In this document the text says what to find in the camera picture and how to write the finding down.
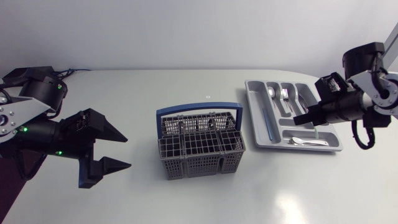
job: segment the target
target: spoon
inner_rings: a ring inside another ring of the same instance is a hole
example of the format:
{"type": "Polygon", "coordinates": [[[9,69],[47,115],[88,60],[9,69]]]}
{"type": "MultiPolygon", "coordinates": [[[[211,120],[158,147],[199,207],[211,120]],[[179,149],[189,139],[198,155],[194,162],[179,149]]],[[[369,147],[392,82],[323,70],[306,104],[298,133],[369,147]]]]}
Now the spoon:
{"type": "Polygon", "coordinates": [[[329,146],[329,143],[323,140],[304,140],[298,137],[292,137],[289,143],[297,143],[297,144],[308,144],[314,146],[329,146]]]}

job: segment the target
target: wire mesh grid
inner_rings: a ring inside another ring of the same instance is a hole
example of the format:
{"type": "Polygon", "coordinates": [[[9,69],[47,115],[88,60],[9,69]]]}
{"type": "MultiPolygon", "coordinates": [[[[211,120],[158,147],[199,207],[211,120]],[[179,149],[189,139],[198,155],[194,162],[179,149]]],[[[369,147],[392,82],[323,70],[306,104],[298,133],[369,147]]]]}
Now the wire mesh grid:
{"type": "Polygon", "coordinates": [[[229,112],[162,118],[163,135],[234,128],[235,120],[229,112]]]}
{"type": "Polygon", "coordinates": [[[245,151],[231,113],[175,116],[162,119],[160,158],[169,179],[236,172],[245,151]]]}

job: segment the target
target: black cable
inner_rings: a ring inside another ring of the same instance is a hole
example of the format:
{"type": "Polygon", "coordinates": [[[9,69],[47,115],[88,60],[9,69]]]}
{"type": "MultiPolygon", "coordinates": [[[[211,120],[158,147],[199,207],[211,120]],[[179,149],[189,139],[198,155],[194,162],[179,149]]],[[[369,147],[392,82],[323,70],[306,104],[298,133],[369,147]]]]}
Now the black cable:
{"type": "Polygon", "coordinates": [[[20,150],[16,150],[14,154],[14,161],[16,162],[16,166],[20,177],[23,180],[31,180],[36,175],[37,171],[39,171],[40,166],[43,164],[46,157],[47,157],[46,154],[42,154],[41,157],[35,162],[33,168],[27,174],[24,164],[24,155],[20,150]]]}
{"type": "Polygon", "coordinates": [[[0,88],[0,92],[2,94],[4,94],[4,96],[6,97],[7,103],[12,103],[11,96],[10,96],[10,94],[8,94],[8,92],[6,90],[3,90],[2,88],[0,88]]]}
{"type": "Polygon", "coordinates": [[[69,77],[70,75],[72,75],[73,73],[77,72],[77,71],[91,71],[90,69],[74,69],[74,68],[69,68],[68,70],[64,70],[64,71],[60,71],[60,72],[53,72],[52,75],[55,75],[56,77],[58,77],[60,80],[63,80],[66,77],[69,77]]]}
{"type": "Polygon", "coordinates": [[[55,114],[54,115],[52,115],[52,116],[47,116],[47,119],[53,119],[53,118],[56,118],[60,113],[61,113],[61,109],[62,109],[62,101],[61,101],[61,103],[60,103],[60,106],[58,107],[58,110],[57,110],[57,112],[55,112],[55,114]]]}
{"type": "Polygon", "coordinates": [[[353,130],[353,134],[354,134],[353,137],[355,138],[355,141],[358,144],[358,146],[361,149],[364,149],[364,150],[372,148],[374,146],[374,143],[375,143],[375,140],[376,140],[376,137],[374,136],[373,128],[366,128],[366,132],[367,132],[368,137],[369,137],[369,142],[368,142],[368,145],[365,145],[359,139],[358,130],[356,129],[356,126],[357,126],[357,121],[356,120],[352,121],[351,122],[351,129],[353,130]]]}

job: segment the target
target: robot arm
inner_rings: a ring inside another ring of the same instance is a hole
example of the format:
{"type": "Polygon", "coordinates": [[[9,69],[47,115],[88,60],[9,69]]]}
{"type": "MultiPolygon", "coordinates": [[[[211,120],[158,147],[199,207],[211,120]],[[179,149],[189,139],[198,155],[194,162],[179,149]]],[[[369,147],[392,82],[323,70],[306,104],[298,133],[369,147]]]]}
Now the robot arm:
{"type": "Polygon", "coordinates": [[[126,169],[131,165],[116,159],[93,159],[95,139],[126,142],[104,115],[93,109],[62,119],[56,117],[67,94],[67,86],[55,77],[52,67],[17,68],[4,77],[0,90],[0,158],[14,158],[24,180],[33,178],[45,157],[78,159],[79,188],[90,188],[104,175],[126,169]],[[22,86],[19,96],[11,97],[3,88],[22,86]],[[41,153],[36,166],[26,172],[22,151],[41,153]]]}
{"type": "Polygon", "coordinates": [[[308,113],[296,116],[296,125],[312,122],[352,122],[353,134],[362,149],[373,147],[373,128],[388,127],[391,116],[398,118],[398,73],[383,68],[384,45],[374,42],[347,51],[343,56],[345,80],[338,74],[320,78],[315,86],[321,97],[308,113]],[[358,137],[356,121],[363,120],[369,136],[367,145],[358,137]]]}

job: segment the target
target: cutlery basket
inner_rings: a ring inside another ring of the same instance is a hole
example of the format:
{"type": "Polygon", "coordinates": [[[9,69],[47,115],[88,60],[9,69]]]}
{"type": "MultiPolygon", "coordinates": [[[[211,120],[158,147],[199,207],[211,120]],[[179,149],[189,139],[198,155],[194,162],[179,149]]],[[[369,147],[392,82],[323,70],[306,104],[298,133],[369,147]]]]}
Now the cutlery basket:
{"type": "Polygon", "coordinates": [[[245,151],[240,132],[243,107],[239,103],[192,103],[156,111],[160,160],[169,180],[236,172],[245,151]],[[230,112],[196,115],[168,114],[202,109],[230,112]]]}

